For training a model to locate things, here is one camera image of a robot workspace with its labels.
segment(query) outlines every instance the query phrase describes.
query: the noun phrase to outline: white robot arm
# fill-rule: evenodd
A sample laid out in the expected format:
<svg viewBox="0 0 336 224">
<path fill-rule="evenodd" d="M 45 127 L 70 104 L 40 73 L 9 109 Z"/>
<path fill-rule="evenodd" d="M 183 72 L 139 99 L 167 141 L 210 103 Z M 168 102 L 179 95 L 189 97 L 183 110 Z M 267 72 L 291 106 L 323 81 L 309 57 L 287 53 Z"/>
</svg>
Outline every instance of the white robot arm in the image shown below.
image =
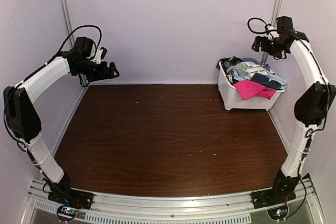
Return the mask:
<svg viewBox="0 0 336 224">
<path fill-rule="evenodd" d="M 56 163 L 43 140 L 41 121 L 34 103 L 52 84 L 69 73 L 84 74 L 89 82 L 118 77 L 114 62 L 108 67 L 105 61 L 101 61 L 107 53 L 105 48 L 95 50 L 90 57 L 93 44 L 89 38 L 77 38 L 70 51 L 59 51 L 28 78 L 4 90 L 5 126 L 13 132 L 14 135 L 9 134 L 19 146 L 24 146 L 32 163 L 50 185 L 48 198 L 68 205 L 77 199 L 73 205 L 80 204 L 83 208 L 90 208 L 92 194 L 71 189 L 70 178 Z"/>
<path fill-rule="evenodd" d="M 257 36 L 252 45 L 254 51 L 261 50 L 269 53 L 275 59 L 286 59 L 286 54 L 292 54 L 298 62 L 305 79 L 306 92 L 295 104 L 296 132 L 288 157 L 274 180 L 270 190 L 262 193 L 252 193 L 255 208 L 268 207 L 294 199 L 295 187 L 301 180 L 303 164 L 310 151 L 310 145 L 315 132 L 324 128 L 328 109 L 335 97 L 336 88 L 325 77 L 315 58 L 309 39 L 302 32 L 295 31 L 292 19 L 282 16 L 277 18 L 277 29 L 266 24 L 265 32 L 268 37 Z M 319 126 L 324 120 L 322 129 Z"/>
</svg>

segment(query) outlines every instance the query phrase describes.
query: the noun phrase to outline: pink cloth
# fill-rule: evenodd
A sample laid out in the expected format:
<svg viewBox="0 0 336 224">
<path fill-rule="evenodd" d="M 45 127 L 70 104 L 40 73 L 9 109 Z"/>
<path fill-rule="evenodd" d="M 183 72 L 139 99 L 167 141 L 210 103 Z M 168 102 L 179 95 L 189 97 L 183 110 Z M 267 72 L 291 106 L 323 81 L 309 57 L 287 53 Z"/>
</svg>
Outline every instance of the pink cloth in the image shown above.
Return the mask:
<svg viewBox="0 0 336 224">
<path fill-rule="evenodd" d="M 269 89 L 264 85 L 258 84 L 253 81 L 240 81 L 234 84 L 234 86 L 238 90 L 243 100 L 250 99 L 251 97 L 255 97 L 256 95 L 271 100 L 272 96 L 276 92 L 275 89 Z"/>
</svg>

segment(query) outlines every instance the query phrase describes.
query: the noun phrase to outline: vent grille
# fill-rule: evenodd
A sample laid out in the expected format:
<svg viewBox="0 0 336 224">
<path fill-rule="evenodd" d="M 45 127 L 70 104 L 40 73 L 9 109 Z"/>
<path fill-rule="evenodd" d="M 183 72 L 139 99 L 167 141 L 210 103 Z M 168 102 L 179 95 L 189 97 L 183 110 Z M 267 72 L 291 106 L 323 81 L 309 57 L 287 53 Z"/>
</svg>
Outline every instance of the vent grille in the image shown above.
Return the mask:
<svg viewBox="0 0 336 224">
<path fill-rule="evenodd" d="M 121 220 L 113 217 L 107 217 L 97 214 L 86 213 L 85 222 L 92 224 L 162 224 L 160 221 L 130 221 Z M 250 214 L 220 218 L 214 221 L 169 221 L 169 224 L 250 224 Z"/>
<path fill-rule="evenodd" d="M 36 201 L 35 207 L 46 212 L 56 213 L 57 207 L 53 204 L 46 203 L 44 201 Z"/>
</svg>

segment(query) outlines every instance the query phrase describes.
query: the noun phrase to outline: brown wooden surface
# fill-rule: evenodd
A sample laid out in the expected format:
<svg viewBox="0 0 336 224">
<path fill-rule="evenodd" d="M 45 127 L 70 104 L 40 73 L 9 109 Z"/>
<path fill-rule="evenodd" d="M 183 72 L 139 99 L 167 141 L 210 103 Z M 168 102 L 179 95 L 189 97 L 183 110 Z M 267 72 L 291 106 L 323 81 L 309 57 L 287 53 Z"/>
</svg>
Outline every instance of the brown wooden surface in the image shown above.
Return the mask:
<svg viewBox="0 0 336 224">
<path fill-rule="evenodd" d="M 270 187 L 285 158 L 267 112 L 214 85 L 91 86 L 56 154 L 73 187 L 134 196 Z"/>
</svg>

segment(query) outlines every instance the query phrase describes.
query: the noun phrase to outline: white plastic bin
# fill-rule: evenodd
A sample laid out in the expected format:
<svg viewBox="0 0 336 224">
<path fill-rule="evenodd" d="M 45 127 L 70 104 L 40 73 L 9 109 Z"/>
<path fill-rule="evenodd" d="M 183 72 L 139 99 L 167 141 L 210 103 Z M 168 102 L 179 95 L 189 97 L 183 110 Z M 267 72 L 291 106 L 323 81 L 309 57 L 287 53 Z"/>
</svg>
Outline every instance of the white plastic bin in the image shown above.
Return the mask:
<svg viewBox="0 0 336 224">
<path fill-rule="evenodd" d="M 227 110 L 231 109 L 259 109 L 269 110 L 277 101 L 279 96 L 284 93 L 285 90 L 277 90 L 271 100 L 264 97 L 255 96 L 248 100 L 243 100 L 237 89 L 230 84 L 226 78 L 222 64 L 219 63 L 220 71 L 218 78 L 218 89 L 223 98 L 224 107 Z"/>
</svg>

